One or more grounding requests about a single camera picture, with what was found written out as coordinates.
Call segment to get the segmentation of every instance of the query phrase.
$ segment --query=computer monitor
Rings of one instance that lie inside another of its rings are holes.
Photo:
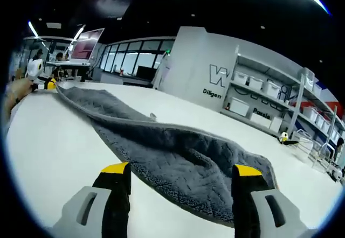
[[[157,70],[155,68],[138,66],[136,77],[152,81],[155,77],[156,71]]]
[[[71,61],[88,62],[103,31],[104,28],[83,32],[75,45],[71,55]]]

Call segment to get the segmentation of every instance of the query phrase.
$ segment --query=yellow object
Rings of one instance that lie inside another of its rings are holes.
[[[246,165],[240,165],[240,164],[235,164],[235,166],[238,169],[239,175],[240,176],[259,176],[263,175],[259,170],[246,166]]]
[[[127,164],[128,164],[128,162],[124,162],[124,163],[120,163],[120,164],[112,164],[112,165],[104,168],[102,170],[102,172],[123,174]]]
[[[56,80],[52,78],[47,85],[47,90],[55,89],[56,88],[55,83],[56,83]]]

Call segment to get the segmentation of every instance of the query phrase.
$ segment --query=person's hand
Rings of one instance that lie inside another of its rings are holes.
[[[9,91],[12,92],[17,99],[21,100],[32,92],[32,85],[33,82],[27,78],[18,79],[11,83]]]
[[[33,82],[27,78],[15,80],[9,85],[9,88],[6,91],[6,97],[4,102],[6,120],[10,118],[11,110],[17,104],[17,102],[31,93],[32,85]]]

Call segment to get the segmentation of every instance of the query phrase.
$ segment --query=desk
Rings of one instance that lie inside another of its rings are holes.
[[[272,163],[280,190],[301,210],[308,227],[318,226],[342,187],[298,161],[273,137],[209,109],[148,88],[104,83],[63,82],[63,87],[106,89],[123,102],[159,122],[200,128],[232,139]],[[248,142],[246,135],[252,135]],[[20,194],[37,221],[52,226],[61,209],[100,171],[119,159],[56,93],[36,92],[18,108],[7,135],[8,160]],[[168,202],[132,174],[129,238],[234,237],[234,229],[198,218]]]

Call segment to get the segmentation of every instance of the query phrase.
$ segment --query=label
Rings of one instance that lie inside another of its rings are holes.
[[[264,117],[264,118],[266,118],[268,120],[271,119],[269,114],[263,113],[263,112],[259,111],[257,108],[254,108],[253,113],[256,113],[256,114],[258,114],[258,115],[260,115],[260,116],[262,116],[262,117]]]
[[[204,88],[204,90],[203,90],[203,94],[210,95],[212,98],[213,98],[213,97],[218,98],[218,99],[221,99],[221,98],[222,98],[221,95],[216,94],[216,93],[212,92],[211,90],[207,90],[207,89],[205,89],[205,88]]]

